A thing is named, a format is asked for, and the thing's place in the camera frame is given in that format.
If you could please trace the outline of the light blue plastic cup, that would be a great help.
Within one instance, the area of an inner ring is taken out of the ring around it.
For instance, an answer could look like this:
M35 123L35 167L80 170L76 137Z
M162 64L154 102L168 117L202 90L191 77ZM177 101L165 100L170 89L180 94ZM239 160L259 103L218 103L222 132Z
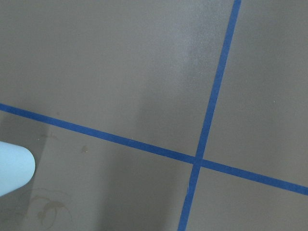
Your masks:
M33 177L36 163L25 147L0 143L0 195L4 196L26 185Z

